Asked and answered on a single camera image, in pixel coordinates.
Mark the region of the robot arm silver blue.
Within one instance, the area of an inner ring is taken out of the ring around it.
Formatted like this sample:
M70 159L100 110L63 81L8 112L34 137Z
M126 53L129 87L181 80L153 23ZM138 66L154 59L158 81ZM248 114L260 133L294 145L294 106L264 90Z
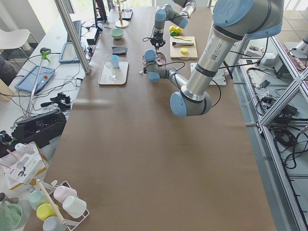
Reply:
M189 22L191 14L196 10L196 2L194 0L174 0L173 2L182 7L180 13L174 11L170 4L165 4L155 12L154 28L150 43L156 50L163 47L166 43L163 39L165 22L170 21L184 29Z
M206 89L234 43L244 38L261 39L279 34L283 6L282 0L217 1L207 45L189 79L174 68L159 66L155 50L148 49L144 58L149 81L165 78L179 88L170 97L173 114L185 117L207 113L212 99Z

